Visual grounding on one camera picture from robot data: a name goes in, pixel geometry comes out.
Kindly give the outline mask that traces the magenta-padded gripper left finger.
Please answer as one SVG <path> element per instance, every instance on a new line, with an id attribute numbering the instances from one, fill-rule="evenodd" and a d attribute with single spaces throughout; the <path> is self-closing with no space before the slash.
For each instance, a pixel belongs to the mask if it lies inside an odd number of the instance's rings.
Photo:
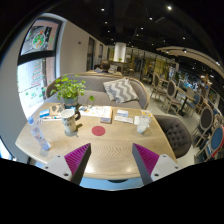
<path id="1" fill-rule="evenodd" d="M 43 167 L 43 170 L 79 185 L 90 155 L 91 144 L 88 143 L 66 155 L 56 155 Z"/>

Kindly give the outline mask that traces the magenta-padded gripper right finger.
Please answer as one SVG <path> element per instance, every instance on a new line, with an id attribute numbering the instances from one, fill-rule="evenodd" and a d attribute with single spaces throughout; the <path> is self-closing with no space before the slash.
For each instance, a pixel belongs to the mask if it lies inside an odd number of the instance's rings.
<path id="1" fill-rule="evenodd" d="M 132 154 L 143 185 L 148 185 L 180 169 L 180 166 L 167 154 L 158 155 L 138 144 L 132 145 Z"/>

